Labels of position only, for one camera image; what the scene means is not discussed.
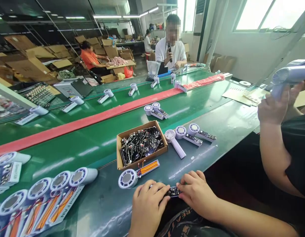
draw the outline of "pile of circuit boards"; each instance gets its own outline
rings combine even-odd
[[[156,126],[131,133],[121,140],[120,149],[124,167],[153,154],[158,148],[164,147],[161,133]]]

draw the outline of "hand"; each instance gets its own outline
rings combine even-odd
[[[169,196],[170,185],[148,180],[139,186],[133,196],[132,221],[128,237],[153,237],[158,229]]]
[[[179,194],[179,198],[185,201],[200,216],[210,221],[215,219],[220,199],[206,183],[202,171],[190,171],[182,176],[180,184],[177,183],[177,188],[183,192]]]
[[[273,124],[280,125],[284,119],[284,116],[288,110],[288,104],[290,100],[290,87],[285,87],[281,100],[276,101],[270,94],[266,95],[266,99],[263,99],[258,105],[258,118],[260,125]]]
[[[181,67],[180,61],[176,62],[176,63],[175,63],[175,68],[176,68],[176,69],[179,69],[180,67]]]
[[[296,101],[296,98],[298,97],[298,94],[301,92],[301,90],[303,89],[304,87],[304,82],[301,82],[297,85],[295,85],[292,89],[291,89],[291,92],[290,92],[290,100],[289,100],[289,107],[293,107],[295,101]]]

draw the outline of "table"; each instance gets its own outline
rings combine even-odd
[[[137,185],[129,190],[118,187],[117,180],[121,171],[116,169],[116,161],[109,163],[99,169],[97,179],[84,188],[65,220],[39,236],[126,236],[130,227],[132,196],[138,185],[148,179],[154,179],[175,186],[184,173],[208,169],[259,125],[257,108],[236,101],[229,101],[192,122],[216,135],[218,146],[203,143],[197,148],[185,140],[179,140],[187,154],[181,160],[169,144],[168,152],[158,157],[160,167],[142,177]]]

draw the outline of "fluorescent light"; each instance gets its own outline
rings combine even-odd
[[[145,12],[145,13],[139,15],[139,16],[142,17],[142,16],[145,16],[145,15],[147,15],[147,14],[148,14],[148,12]]]
[[[84,19],[84,16],[66,16],[66,19]]]
[[[123,16],[123,18],[140,18],[140,16],[131,16],[131,15],[128,15],[128,16]]]
[[[98,19],[98,18],[122,18],[122,16],[118,16],[118,15],[94,15],[93,18],[94,19]]]
[[[156,8],[154,8],[154,9],[151,9],[150,11],[149,11],[149,13],[152,13],[152,12],[154,12],[154,11],[157,11],[159,9],[159,7],[156,7]]]

